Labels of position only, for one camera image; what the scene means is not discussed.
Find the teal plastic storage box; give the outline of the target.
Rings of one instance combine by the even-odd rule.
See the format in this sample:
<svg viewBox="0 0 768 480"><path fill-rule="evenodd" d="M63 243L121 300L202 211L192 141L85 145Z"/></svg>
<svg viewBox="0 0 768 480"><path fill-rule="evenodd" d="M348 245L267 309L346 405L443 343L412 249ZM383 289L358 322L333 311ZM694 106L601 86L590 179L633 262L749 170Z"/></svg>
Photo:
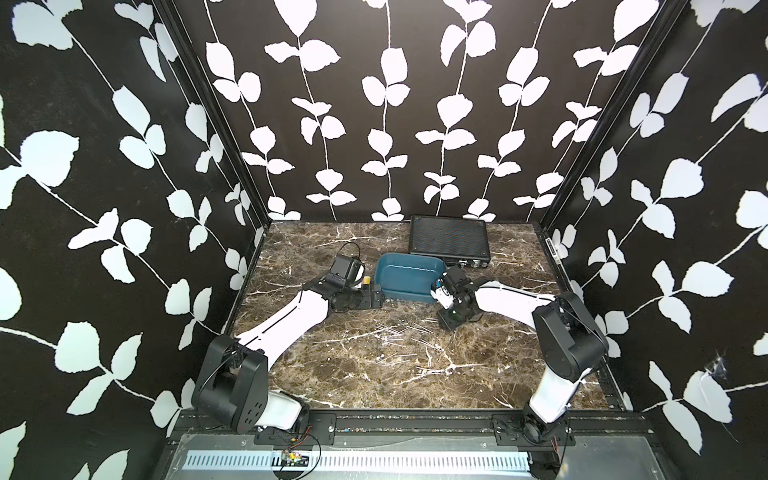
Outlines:
<svg viewBox="0 0 768 480"><path fill-rule="evenodd" d="M432 285L445 272L445 263L436 257L386 253L377 262L374 283L385 298L434 303Z"/></svg>

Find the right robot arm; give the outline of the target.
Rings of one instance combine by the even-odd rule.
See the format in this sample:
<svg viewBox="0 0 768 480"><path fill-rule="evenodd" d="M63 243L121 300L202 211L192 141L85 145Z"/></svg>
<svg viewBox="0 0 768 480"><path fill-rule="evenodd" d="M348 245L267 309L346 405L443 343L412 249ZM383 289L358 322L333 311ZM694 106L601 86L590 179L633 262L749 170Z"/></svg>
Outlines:
<svg viewBox="0 0 768 480"><path fill-rule="evenodd" d="M440 326L452 331L484 313L531 327L545 370L524 407L517 429L533 445L551 441L580 382L608 351L605 334L573 292L535 294L495 280L471 280L459 267L444 272L430 294L440 305Z"/></svg>

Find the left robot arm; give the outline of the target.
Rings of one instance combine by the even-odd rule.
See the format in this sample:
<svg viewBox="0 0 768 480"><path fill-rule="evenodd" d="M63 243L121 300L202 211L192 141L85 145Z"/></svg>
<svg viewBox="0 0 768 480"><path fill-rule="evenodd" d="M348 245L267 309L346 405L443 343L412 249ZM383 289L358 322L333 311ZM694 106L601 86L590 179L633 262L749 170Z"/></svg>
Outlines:
<svg viewBox="0 0 768 480"><path fill-rule="evenodd" d="M220 335L208 346L192 396L195 416L237 434L261 428L304 428L307 407L272 391L269 372L280 356L332 313L378 309L384 295L373 282L335 284L317 278L283 308L237 337Z"/></svg>

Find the white perforated strip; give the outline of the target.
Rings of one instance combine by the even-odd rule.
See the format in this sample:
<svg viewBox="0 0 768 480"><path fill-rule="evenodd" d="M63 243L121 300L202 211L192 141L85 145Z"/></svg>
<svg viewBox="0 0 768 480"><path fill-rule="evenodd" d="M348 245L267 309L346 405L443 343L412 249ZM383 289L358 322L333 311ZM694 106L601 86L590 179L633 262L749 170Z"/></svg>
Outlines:
<svg viewBox="0 0 768 480"><path fill-rule="evenodd" d="M379 473L528 473L524 452L325 451L288 461L277 451L191 450L184 471L283 471Z"/></svg>

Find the black front mounting rail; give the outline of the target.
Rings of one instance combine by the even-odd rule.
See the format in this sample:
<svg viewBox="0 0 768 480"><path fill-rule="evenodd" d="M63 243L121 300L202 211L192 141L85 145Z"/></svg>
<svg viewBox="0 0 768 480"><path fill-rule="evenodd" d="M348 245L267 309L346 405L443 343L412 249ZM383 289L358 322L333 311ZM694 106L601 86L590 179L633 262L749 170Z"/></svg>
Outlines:
<svg viewBox="0 0 768 480"><path fill-rule="evenodd" d="M497 446L548 450L574 446L584 436L647 436L653 433L641 414L620 410L570 410L553 427L538 434L523 425L520 410L350 410L311 409L287 434L274 427L256 426L245 438L256 445L271 441L317 439L324 446L339 446L343 435L485 436Z"/></svg>

